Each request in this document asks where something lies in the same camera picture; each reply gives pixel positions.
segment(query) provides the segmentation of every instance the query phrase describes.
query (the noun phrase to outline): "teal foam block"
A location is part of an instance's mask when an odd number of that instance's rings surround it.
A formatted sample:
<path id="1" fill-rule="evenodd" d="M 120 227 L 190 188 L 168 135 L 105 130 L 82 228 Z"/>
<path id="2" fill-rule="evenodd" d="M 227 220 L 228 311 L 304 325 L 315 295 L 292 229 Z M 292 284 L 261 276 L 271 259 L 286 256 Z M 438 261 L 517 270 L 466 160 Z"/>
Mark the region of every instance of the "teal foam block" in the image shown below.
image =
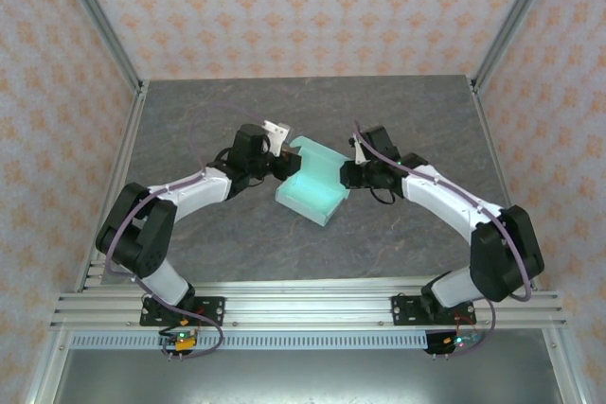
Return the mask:
<path id="1" fill-rule="evenodd" d="M 276 201 L 326 226 L 349 196 L 339 177 L 339 169 L 349 158 L 304 136 L 294 139 L 290 146 L 301 148 L 301 169 L 277 188 Z"/>

